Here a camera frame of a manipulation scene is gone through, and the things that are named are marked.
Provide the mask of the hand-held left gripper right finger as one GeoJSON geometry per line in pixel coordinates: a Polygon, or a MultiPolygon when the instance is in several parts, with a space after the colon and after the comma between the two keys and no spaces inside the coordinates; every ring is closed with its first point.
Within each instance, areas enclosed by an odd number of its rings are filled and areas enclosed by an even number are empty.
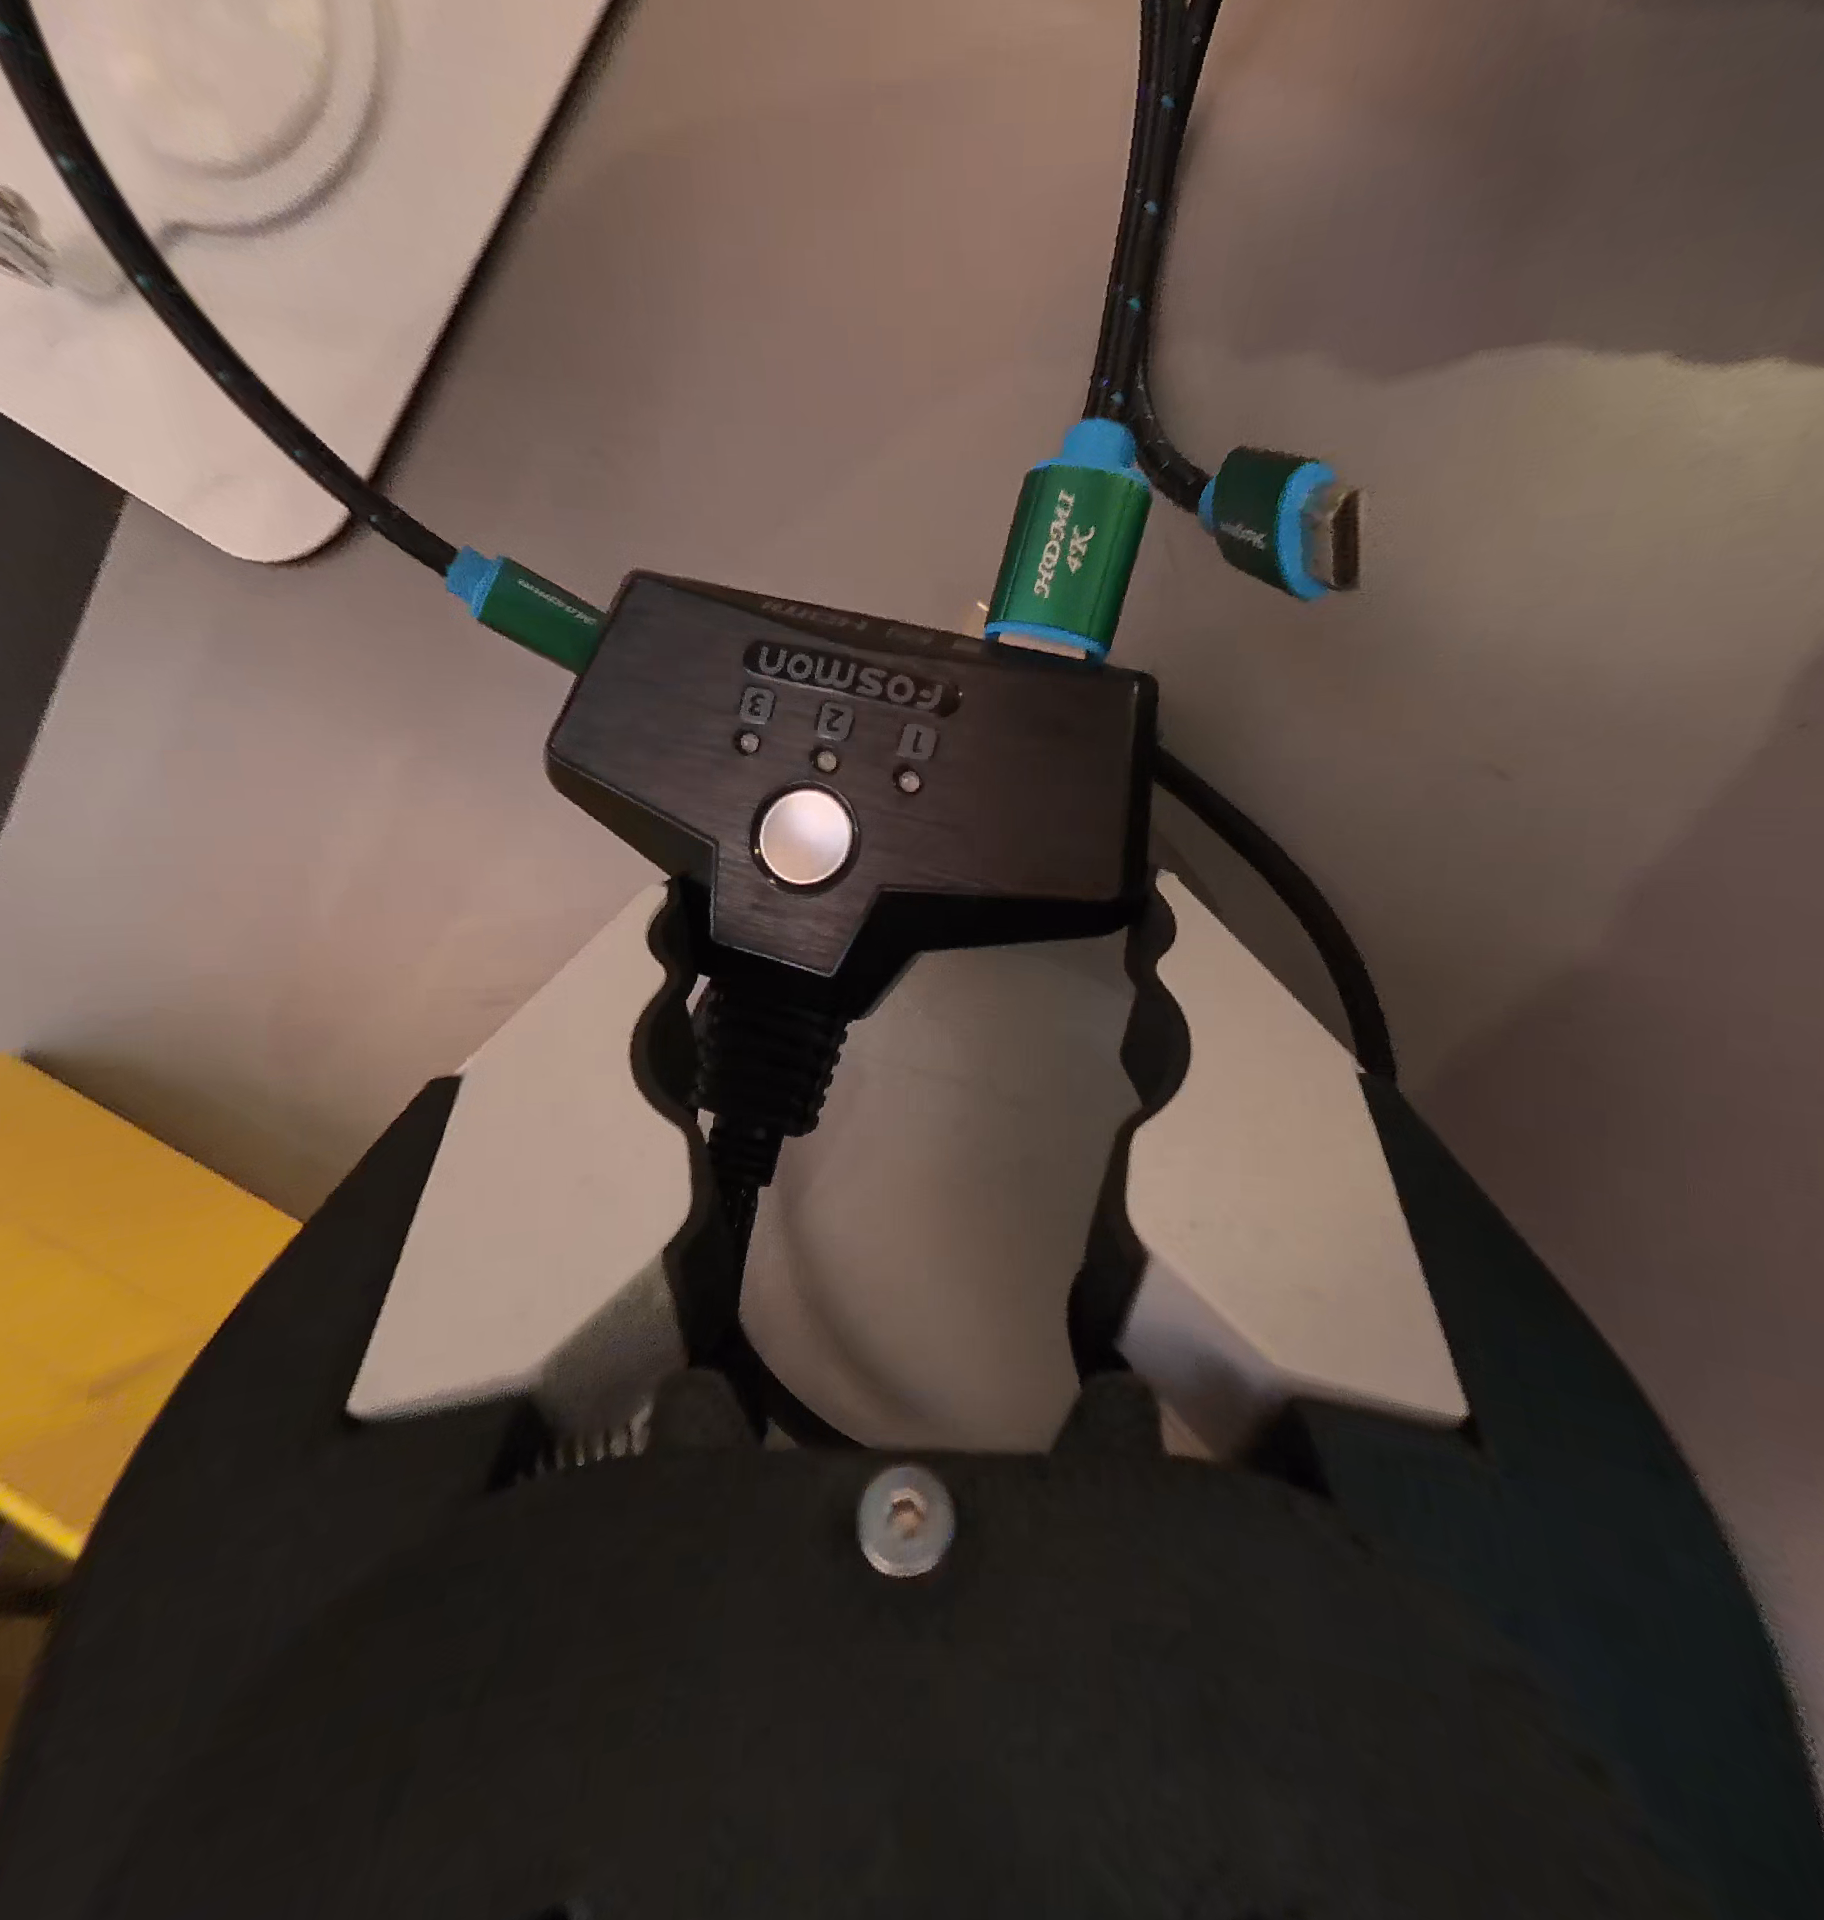
{"type": "Polygon", "coordinates": [[[1180,1453],[1237,1459],[1313,1401],[1469,1417],[1365,1078],[1175,874],[1126,944],[1134,1108],[1069,1295],[1079,1372],[1120,1367],[1180,1453]]]}

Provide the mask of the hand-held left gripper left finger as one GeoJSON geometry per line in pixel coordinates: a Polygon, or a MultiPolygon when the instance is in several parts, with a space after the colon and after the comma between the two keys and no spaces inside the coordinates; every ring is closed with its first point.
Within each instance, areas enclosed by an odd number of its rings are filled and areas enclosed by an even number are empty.
{"type": "Polygon", "coordinates": [[[567,1453],[641,1453],[697,1332],[707,1167],[684,1105],[692,964],[635,896],[461,1066],[348,1411],[527,1395],[567,1453]]]}

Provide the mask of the large yellow plastic bin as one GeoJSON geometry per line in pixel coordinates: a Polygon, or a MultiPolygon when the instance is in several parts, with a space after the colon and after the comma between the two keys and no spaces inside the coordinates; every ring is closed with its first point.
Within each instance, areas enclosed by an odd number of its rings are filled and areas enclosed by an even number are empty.
{"type": "Polygon", "coordinates": [[[295,1219],[0,1054],[0,1520],[75,1562],[295,1219]]]}

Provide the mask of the black HDMI switch box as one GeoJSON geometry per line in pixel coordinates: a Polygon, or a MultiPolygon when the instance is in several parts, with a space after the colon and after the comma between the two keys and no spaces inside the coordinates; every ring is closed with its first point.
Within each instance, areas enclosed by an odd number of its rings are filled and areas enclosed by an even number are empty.
{"type": "Polygon", "coordinates": [[[1140,671],[636,572],[545,766],[709,960],[861,1011],[926,952],[1123,928],[1156,743],[1140,671]]]}

